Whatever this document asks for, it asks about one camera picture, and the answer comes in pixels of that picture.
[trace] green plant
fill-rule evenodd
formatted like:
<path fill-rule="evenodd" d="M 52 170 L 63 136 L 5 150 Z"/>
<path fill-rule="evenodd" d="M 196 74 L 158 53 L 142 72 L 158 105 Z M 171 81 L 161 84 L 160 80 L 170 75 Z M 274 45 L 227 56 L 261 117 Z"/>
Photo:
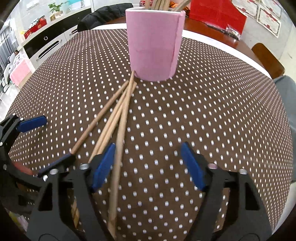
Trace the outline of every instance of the green plant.
<path fill-rule="evenodd" d="M 59 4 L 59 5 L 55 5 L 55 2 L 54 3 L 52 3 L 52 4 L 49 4 L 48 6 L 49 6 L 49 8 L 50 8 L 50 12 L 51 13 L 54 13 L 54 11 L 56 11 L 56 12 L 59 12 L 60 10 L 60 7 L 64 4 L 64 3 L 67 3 L 67 2 L 62 2 L 61 4 Z"/>

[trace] black clamp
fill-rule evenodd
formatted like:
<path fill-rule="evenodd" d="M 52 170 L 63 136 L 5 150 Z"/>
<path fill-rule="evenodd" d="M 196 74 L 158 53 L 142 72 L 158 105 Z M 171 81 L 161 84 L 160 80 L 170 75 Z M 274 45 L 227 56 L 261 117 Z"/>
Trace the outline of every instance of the black clamp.
<path fill-rule="evenodd" d="M 91 194 L 103 185 L 110 172 L 115 144 L 110 144 L 104 154 L 96 155 L 90 164 L 82 164 L 74 171 L 67 170 L 73 165 L 75 155 L 67 154 L 34 177 L 17 169 L 8 153 L 20 132 L 44 124 L 45 117 L 30 119 L 28 122 L 16 115 L 0 123 L 0 166 L 3 167 L 0 169 L 0 204 L 19 214 L 30 214 L 26 236 L 32 241 L 113 240 L 95 208 Z M 16 182 L 38 191 L 38 196 L 21 191 Z M 85 233 L 79 232 L 74 226 L 67 195 L 69 188 L 74 189 Z M 27 205 L 27 202 L 34 202 L 34 206 Z"/>
<path fill-rule="evenodd" d="M 24 120 L 14 113 L 0 123 L 0 200 L 10 211 L 19 214 L 29 214 L 36 198 L 35 193 L 20 190 L 16 182 L 26 184 L 28 188 L 39 190 L 42 181 L 27 175 L 17 169 L 8 155 L 13 143 L 21 132 L 27 132 L 46 125 L 45 116 Z"/>
<path fill-rule="evenodd" d="M 206 193 L 187 241 L 265 241 L 272 232 L 269 219 L 254 182 L 245 169 L 222 170 L 196 154 L 188 143 L 181 146 L 181 156 L 194 184 Z M 223 188 L 230 188 L 228 209 L 222 230 L 215 232 L 215 222 L 222 203 Z"/>

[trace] drawer handle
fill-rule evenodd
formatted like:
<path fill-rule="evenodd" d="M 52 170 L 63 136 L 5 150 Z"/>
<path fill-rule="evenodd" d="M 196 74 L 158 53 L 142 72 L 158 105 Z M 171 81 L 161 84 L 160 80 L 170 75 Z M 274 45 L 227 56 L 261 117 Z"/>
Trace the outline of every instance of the drawer handle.
<path fill-rule="evenodd" d="M 69 36 L 74 35 L 77 33 L 77 29 L 73 30 L 72 33 L 69 34 Z"/>
<path fill-rule="evenodd" d="M 52 45 L 50 48 L 46 49 L 41 55 L 39 55 L 39 58 L 36 59 L 36 61 L 41 60 L 50 50 L 58 46 L 63 40 L 57 41 L 54 45 Z"/>

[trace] wooden chair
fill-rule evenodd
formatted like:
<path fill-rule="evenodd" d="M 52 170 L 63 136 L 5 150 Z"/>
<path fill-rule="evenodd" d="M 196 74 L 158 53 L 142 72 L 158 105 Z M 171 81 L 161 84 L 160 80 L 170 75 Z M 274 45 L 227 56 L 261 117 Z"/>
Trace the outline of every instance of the wooden chair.
<path fill-rule="evenodd" d="M 260 60 L 264 68 L 270 74 L 272 79 L 282 76 L 285 73 L 285 68 L 277 60 L 277 58 L 264 46 L 262 43 L 257 43 L 253 46 L 252 51 Z"/>

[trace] black jacket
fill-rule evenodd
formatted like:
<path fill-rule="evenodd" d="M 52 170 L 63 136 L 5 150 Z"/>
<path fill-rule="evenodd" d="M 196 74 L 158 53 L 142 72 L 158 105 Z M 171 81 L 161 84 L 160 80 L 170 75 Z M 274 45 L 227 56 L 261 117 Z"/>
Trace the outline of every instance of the black jacket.
<path fill-rule="evenodd" d="M 120 3 L 101 7 L 95 12 L 86 15 L 78 23 L 77 31 L 81 32 L 84 30 L 90 30 L 111 20 L 124 17 L 126 15 L 126 9 L 131 7 L 133 7 L 131 3 Z"/>

